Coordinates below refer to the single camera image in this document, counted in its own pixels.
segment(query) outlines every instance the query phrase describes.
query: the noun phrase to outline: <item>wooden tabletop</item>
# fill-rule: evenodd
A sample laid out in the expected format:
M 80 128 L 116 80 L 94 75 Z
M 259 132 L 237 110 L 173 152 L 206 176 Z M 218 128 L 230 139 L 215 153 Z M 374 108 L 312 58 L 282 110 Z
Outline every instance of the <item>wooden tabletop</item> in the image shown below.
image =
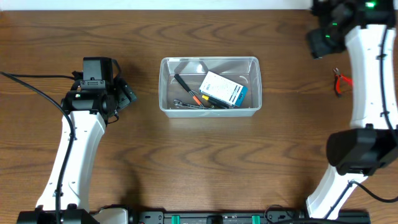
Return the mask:
M 317 20 L 308 11 L 0 13 L 0 70 L 70 75 L 83 57 L 112 57 L 138 97 L 98 146 L 91 210 L 113 203 L 168 211 L 301 208 L 326 171 L 328 136 L 349 129 L 351 92 L 337 98 L 332 73 L 351 74 L 348 53 L 311 58 L 305 34 Z M 194 56 L 257 57 L 262 108 L 250 118 L 166 117 L 160 61 Z M 58 102 L 72 84 L 24 80 Z M 62 114 L 23 86 L 4 77 L 0 83 L 0 222 L 15 223 L 20 211 L 34 209 L 49 179 Z M 397 168 L 364 184 L 395 197 Z M 398 222 L 398 204 L 359 189 L 345 208 L 367 209 L 374 223 Z

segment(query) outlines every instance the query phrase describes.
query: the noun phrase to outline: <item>green clip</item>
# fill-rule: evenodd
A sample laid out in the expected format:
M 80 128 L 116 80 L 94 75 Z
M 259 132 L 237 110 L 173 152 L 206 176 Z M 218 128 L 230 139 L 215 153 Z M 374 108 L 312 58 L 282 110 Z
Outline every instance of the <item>green clip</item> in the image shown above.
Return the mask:
M 251 217 L 251 220 L 253 221 L 253 224 L 261 224 L 260 216 L 259 216 L 259 215 L 253 215 L 253 216 Z
M 172 215 L 172 224 L 180 224 L 180 216 Z

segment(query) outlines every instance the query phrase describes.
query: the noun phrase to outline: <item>red pliers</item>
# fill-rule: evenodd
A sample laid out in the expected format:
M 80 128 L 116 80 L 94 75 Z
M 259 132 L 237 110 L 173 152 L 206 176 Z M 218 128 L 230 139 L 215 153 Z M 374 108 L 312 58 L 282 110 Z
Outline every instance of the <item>red pliers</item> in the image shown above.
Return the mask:
M 348 83 L 350 86 L 353 86 L 353 80 L 350 78 L 345 77 L 338 68 L 334 68 L 333 71 L 335 72 L 335 93 L 337 97 L 341 97 L 340 91 L 340 80 Z

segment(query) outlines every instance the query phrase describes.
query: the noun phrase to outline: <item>plastic bin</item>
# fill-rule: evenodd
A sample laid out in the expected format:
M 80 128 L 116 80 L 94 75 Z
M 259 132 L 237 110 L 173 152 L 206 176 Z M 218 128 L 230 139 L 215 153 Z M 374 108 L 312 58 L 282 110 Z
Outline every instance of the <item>plastic bin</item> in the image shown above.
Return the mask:
M 196 105 L 189 93 L 174 79 L 180 74 L 191 90 L 199 92 L 199 87 L 208 71 L 219 74 L 248 88 L 240 107 L 233 109 L 193 110 L 179 108 L 174 99 Z M 256 57 L 185 57 L 164 58 L 160 64 L 159 107 L 169 118 L 212 118 L 252 116 L 261 108 L 261 74 Z M 210 106 L 201 96 L 197 96 L 205 106 Z

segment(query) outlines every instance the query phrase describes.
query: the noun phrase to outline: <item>green light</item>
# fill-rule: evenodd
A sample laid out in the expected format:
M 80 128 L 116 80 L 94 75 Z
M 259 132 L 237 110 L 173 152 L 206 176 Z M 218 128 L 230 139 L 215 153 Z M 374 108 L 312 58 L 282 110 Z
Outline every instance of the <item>green light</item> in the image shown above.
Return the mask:
M 376 6 L 375 2 L 367 2 L 365 3 L 366 7 L 374 8 Z

